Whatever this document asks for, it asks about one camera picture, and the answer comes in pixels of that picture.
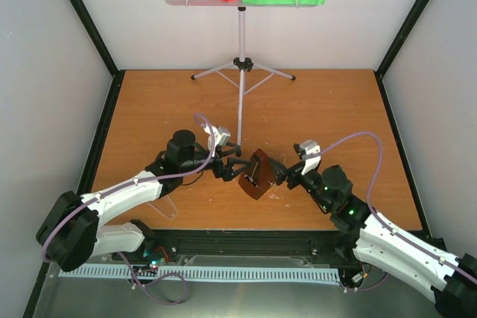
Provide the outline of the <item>white tripod music stand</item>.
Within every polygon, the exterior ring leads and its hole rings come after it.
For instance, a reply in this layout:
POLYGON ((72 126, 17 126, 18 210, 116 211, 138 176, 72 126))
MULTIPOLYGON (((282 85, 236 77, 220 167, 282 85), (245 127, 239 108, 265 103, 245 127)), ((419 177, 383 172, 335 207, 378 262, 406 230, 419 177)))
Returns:
POLYGON ((251 4, 244 4, 242 0, 235 0, 235 1, 221 1, 221 0, 166 0, 167 3, 173 5, 184 5, 184 6, 216 6, 216 5, 231 5, 238 11, 238 55, 231 61, 229 61, 225 66, 216 66, 208 71, 203 71, 193 75, 193 79, 197 80, 200 77, 206 76, 212 73, 222 73, 224 68, 230 68, 235 66, 239 70, 239 81, 235 84, 238 88, 238 116, 243 116, 243 106, 244 106, 244 97, 246 94, 250 92, 250 89, 246 87, 246 74, 250 72, 254 68, 261 69, 263 71, 267 71, 270 76, 278 75, 289 80, 295 80, 295 76, 292 74, 288 74, 276 69, 273 69, 268 66, 263 66, 256 61, 252 60, 250 57, 246 55, 245 50, 245 14, 246 10, 249 7, 264 7, 264 6, 272 6, 272 7, 291 7, 291 5, 251 5, 251 4))

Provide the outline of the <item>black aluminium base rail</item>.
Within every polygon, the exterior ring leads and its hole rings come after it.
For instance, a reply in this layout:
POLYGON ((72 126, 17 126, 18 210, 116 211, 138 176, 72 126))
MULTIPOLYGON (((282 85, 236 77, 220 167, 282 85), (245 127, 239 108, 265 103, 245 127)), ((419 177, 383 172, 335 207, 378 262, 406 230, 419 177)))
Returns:
POLYGON ((89 259, 124 252, 134 263, 179 256, 272 256, 306 258, 313 264, 356 267, 353 240, 336 231, 223 231, 149 229, 139 223, 105 226, 97 234, 55 238, 47 254, 66 272, 89 259))

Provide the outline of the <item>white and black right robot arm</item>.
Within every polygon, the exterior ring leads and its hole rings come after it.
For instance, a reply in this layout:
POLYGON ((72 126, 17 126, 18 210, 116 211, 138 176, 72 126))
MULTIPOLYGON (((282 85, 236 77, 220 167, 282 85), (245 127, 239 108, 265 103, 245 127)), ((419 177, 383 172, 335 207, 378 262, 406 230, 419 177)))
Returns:
POLYGON ((341 234, 354 258, 413 287, 433 302, 442 317, 476 316, 476 258, 458 257, 392 223, 353 193, 340 165, 319 171, 320 147, 306 141, 294 147, 300 161, 287 168, 270 161, 277 184, 302 187, 341 234))

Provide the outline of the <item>clear plastic metronome cover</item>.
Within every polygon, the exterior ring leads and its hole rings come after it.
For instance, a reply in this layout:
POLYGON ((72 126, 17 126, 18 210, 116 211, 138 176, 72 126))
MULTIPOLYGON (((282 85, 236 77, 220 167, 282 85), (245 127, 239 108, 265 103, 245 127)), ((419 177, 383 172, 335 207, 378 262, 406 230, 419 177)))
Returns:
POLYGON ((178 214, 177 207, 169 195, 149 201, 148 205, 168 220, 174 219, 178 214))

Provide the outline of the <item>small green circuit board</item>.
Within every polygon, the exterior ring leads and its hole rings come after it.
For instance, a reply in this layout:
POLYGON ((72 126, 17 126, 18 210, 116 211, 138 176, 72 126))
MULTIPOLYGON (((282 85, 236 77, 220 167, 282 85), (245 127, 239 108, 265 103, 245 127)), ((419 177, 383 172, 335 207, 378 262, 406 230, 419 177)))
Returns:
POLYGON ((168 258, 153 258, 149 262, 149 267, 153 270, 158 269, 160 266, 163 266, 168 263, 168 258))

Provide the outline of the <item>brown wooden metronome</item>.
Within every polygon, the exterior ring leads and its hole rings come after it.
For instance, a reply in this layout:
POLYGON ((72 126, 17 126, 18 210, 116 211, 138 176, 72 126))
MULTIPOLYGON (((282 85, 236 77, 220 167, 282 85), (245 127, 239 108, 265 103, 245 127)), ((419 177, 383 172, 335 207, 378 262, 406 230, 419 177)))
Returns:
POLYGON ((241 174, 238 184, 246 195, 258 200, 274 184, 274 168, 271 158, 262 149, 252 153, 250 162, 250 166, 241 174))

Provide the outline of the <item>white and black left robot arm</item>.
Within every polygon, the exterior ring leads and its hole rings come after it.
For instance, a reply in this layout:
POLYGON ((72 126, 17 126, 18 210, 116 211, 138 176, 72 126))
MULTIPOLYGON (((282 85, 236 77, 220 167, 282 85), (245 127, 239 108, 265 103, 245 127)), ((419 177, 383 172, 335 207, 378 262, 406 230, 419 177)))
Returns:
POLYGON ((62 193, 36 235, 44 261, 69 272, 91 257, 114 252, 149 259, 155 242, 146 235, 144 224, 135 221, 111 226, 109 222, 137 206, 167 197, 188 175, 211 171, 215 178, 229 182, 252 165, 240 157, 241 148, 230 142, 227 129, 213 127, 208 135, 207 146, 202 147, 193 132, 178 130, 166 149, 134 177, 88 194, 62 193))

